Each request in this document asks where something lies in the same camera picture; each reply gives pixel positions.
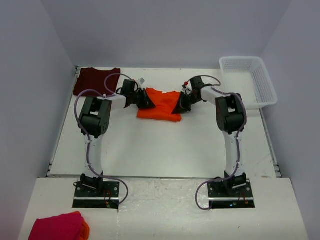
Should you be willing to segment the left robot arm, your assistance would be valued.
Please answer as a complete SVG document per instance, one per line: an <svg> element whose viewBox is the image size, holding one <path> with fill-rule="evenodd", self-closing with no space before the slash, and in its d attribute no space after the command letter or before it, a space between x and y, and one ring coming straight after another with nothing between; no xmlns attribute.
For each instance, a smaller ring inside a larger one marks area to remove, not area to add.
<svg viewBox="0 0 320 240"><path fill-rule="evenodd" d="M102 95L93 89L81 92L74 103L74 115L86 136L86 163L80 177L80 182L92 196L103 193L102 143L103 137L110 125L111 112L124 109L134 104L139 109L154 109L156 105L142 87L145 80L126 79L120 88L120 93Z"/></svg>

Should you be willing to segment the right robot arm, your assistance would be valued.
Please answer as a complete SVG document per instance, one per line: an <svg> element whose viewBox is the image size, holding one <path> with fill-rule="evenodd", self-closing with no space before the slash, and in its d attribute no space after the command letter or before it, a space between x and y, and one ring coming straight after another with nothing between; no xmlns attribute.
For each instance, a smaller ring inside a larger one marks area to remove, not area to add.
<svg viewBox="0 0 320 240"><path fill-rule="evenodd" d="M242 134L248 120L247 111L240 94L217 89L221 82L213 76L210 78L216 80L217 84L205 84L203 77L195 76L182 85L182 91L172 112L190 112L192 105L199 102L208 102L215 106L216 123L223 134L226 150L224 177L218 177L215 181L223 182L224 193L233 197L247 182L242 163Z"/></svg>

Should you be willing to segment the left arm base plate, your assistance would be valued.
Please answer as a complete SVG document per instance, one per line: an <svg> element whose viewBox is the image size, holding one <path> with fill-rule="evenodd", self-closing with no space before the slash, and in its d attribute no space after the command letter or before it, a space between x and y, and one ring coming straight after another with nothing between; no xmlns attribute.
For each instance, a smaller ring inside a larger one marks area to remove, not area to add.
<svg viewBox="0 0 320 240"><path fill-rule="evenodd" d="M100 189L82 184L74 184L75 192L72 208L74 209L119 209L120 183L117 181L103 181Z"/></svg>

